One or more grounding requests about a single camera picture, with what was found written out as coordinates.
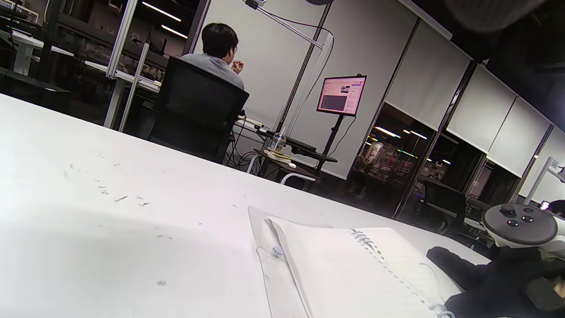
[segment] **gloved hand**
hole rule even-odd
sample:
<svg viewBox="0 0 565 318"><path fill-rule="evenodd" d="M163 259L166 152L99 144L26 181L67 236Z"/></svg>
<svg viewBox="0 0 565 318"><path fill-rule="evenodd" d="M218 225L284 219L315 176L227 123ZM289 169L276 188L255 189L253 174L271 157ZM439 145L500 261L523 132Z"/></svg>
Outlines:
<svg viewBox="0 0 565 318"><path fill-rule="evenodd" d="M543 261L537 248L501 248L500 257L488 265L473 265L441 247L427 257L464 290L445 302L457 318L565 317L565 308L538 309L524 291L535 278L565 274L565 262Z"/></svg>

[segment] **man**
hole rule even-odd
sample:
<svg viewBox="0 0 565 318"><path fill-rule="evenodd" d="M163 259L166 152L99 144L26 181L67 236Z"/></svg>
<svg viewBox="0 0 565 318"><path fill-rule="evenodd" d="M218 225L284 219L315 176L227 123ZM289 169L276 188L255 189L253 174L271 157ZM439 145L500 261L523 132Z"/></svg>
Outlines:
<svg viewBox="0 0 565 318"><path fill-rule="evenodd" d="M180 59L244 89L238 75L244 63L233 60L239 43L236 32L226 24L210 23L202 30L202 43L204 54L187 54Z"/></svg>

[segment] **ceiling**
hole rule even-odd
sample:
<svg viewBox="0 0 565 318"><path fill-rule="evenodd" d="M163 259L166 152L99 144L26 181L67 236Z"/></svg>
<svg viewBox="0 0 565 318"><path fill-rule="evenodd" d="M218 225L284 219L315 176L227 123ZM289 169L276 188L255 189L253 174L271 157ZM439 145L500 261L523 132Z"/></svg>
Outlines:
<svg viewBox="0 0 565 318"><path fill-rule="evenodd" d="M486 62L489 71L565 131L565 1L547 0L492 32L461 25L446 0L412 1L453 34L453 43Z"/></svg>

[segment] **fluorescent light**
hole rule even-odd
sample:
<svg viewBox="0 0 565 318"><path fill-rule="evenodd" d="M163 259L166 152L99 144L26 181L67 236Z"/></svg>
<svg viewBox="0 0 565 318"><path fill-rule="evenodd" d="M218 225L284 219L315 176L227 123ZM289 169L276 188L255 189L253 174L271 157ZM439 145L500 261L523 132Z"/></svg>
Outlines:
<svg viewBox="0 0 565 318"><path fill-rule="evenodd" d="M164 26L163 24L161 24L161 27L162 27L163 29L167 30L167 31L170 31L170 32L172 32L172 33L178 35L178 36L182 36L183 38L188 38L188 36L186 36L186 35L184 35L184 34L182 34L182 33L180 33L180 32L177 32L177 31L171 29L170 27L166 27L166 26Z"/></svg>
<svg viewBox="0 0 565 318"><path fill-rule="evenodd" d="M424 136L422 136L421 134L419 134L419 133L417 133L417 132L413 132L413 131L410 131L410 132L413 133L414 135L418 136L418 137L422 137L422 138L424 138L424 139L427 139L427 137L424 137Z"/></svg>
<svg viewBox="0 0 565 318"><path fill-rule="evenodd" d="M377 130L380 130L380 131L384 132L385 134L387 134L387 135L389 135L389 136L396 137L396 138L400 138L400 136L398 136L397 134L394 134L394 133L392 133L392 132L390 132L390 131L388 131L388 130L386 130L386 129L384 129L384 128L381 128L381 127L375 127L375 128L376 128Z"/></svg>
<svg viewBox="0 0 565 318"><path fill-rule="evenodd" d="M156 8L156 7L150 5L149 3L145 2L145 1L143 1L143 2L141 2L141 3L143 3L144 5L146 5L146 6L150 7L150 8L152 8L152 9L155 10L155 11L161 12L162 14L168 16L169 18L173 18L173 19L177 20L178 22L181 21L179 18L175 17L174 15L169 14L169 13L167 13L167 12L165 12L165 11L159 9L159 8Z"/></svg>
<svg viewBox="0 0 565 318"><path fill-rule="evenodd" d="M405 152L404 150L396 149L396 151L400 151L400 152L405 153L405 154L409 155L410 157L414 157L416 159L418 158L418 157L414 156L413 154L411 154L409 152Z"/></svg>

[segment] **computer screen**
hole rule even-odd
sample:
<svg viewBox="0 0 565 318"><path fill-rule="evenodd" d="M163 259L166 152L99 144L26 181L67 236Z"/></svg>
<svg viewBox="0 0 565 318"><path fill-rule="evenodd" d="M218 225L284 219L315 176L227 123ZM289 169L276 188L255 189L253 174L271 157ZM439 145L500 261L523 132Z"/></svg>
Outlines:
<svg viewBox="0 0 565 318"><path fill-rule="evenodd" d="M317 111L355 116L366 80L366 76L324 79Z"/></svg>

